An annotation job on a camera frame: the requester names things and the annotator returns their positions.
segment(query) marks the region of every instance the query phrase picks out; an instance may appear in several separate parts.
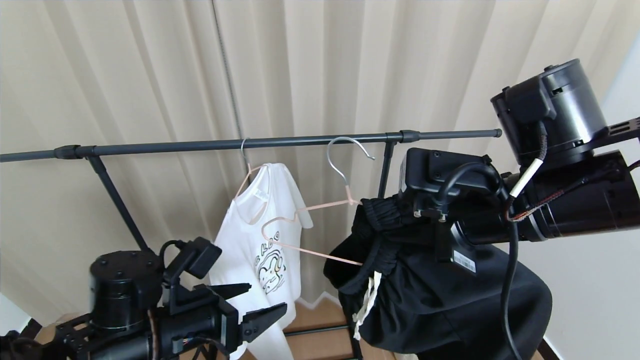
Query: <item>white sticker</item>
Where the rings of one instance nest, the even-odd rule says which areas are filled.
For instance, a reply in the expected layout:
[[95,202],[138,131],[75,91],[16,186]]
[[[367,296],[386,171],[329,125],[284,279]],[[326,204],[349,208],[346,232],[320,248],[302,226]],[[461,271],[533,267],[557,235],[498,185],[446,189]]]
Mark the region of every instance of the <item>white sticker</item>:
[[402,165],[400,165],[400,191],[401,192],[405,192],[406,191],[406,183],[404,181],[405,163],[406,163],[406,155],[404,156],[404,159],[402,160]]
[[269,201],[269,196],[260,189],[255,189],[255,191],[253,192],[253,196],[257,197],[258,199],[264,202]]
[[473,271],[474,273],[476,272],[476,263],[455,250],[453,250],[453,261],[464,266],[468,270]]

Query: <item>curtain fold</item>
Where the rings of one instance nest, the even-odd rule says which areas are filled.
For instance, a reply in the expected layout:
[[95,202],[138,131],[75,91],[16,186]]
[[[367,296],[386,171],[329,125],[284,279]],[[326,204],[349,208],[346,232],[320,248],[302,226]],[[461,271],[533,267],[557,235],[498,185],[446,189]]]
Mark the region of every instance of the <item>curtain fold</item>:
[[[4,1],[4,152],[70,143],[469,130],[498,127],[489,98],[580,58],[602,97],[640,29],[627,0]],[[489,154],[513,170],[505,138],[399,144]],[[383,144],[337,145],[355,197],[378,191]],[[307,205],[341,200],[324,147],[247,149],[282,162]],[[246,174],[239,151],[104,157],[149,245],[215,239]],[[1,291],[41,323],[88,310],[88,267],[135,243],[83,160],[0,167]],[[319,210],[303,246],[331,251],[354,208]],[[332,290],[303,257],[303,297]],[[194,283],[194,279],[185,279]]]

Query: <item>white drawstring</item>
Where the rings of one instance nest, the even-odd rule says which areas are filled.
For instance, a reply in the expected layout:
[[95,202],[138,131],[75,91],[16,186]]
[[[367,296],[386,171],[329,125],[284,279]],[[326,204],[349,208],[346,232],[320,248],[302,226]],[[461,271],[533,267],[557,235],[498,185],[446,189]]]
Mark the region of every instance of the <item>white drawstring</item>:
[[373,277],[369,278],[369,286],[367,287],[367,291],[364,293],[362,307],[357,314],[353,314],[353,322],[356,324],[353,331],[353,338],[356,340],[360,340],[360,326],[364,322],[364,319],[367,318],[367,315],[369,315],[369,312],[376,302],[378,288],[380,287],[380,279],[382,279],[382,274],[377,271],[373,273]]

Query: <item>garment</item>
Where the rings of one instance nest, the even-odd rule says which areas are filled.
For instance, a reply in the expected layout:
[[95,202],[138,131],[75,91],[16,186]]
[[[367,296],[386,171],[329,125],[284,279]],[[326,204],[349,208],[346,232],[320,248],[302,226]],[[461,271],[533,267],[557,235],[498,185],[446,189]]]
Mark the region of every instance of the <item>garment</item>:
[[[265,164],[251,185],[231,202],[215,244],[222,255],[209,271],[211,284],[248,282],[249,292],[228,302],[243,316],[254,311],[287,303],[287,313],[256,340],[238,348],[231,359],[238,359],[248,347],[258,360],[293,359],[282,329],[296,317],[294,301],[300,297],[300,252],[271,243],[262,237],[262,225],[275,217],[293,218],[305,207],[300,191],[284,164]],[[265,233],[276,242],[300,246],[302,227],[313,226],[308,212],[300,221],[276,221]]]
[[[476,247],[477,275],[436,263],[429,245],[432,225],[414,218],[396,197],[363,199],[351,235],[328,259],[324,275],[339,291],[346,314],[363,305],[370,278],[381,273],[375,303],[359,332],[374,347],[419,359],[511,359],[500,326],[500,293],[508,256],[493,245]],[[530,359],[551,314],[551,292],[518,264],[509,324],[518,351]]]

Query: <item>cartoon print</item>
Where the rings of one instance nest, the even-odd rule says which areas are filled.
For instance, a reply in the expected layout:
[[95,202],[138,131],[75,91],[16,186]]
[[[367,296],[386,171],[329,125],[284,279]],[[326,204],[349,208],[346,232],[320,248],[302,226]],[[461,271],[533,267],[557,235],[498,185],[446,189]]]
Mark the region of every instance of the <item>cartoon print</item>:
[[[280,239],[280,231],[271,238],[274,241]],[[266,242],[260,245],[260,254],[255,257],[255,271],[265,294],[279,289],[284,284],[284,272],[287,270],[282,257],[282,250],[272,249],[273,243]]]

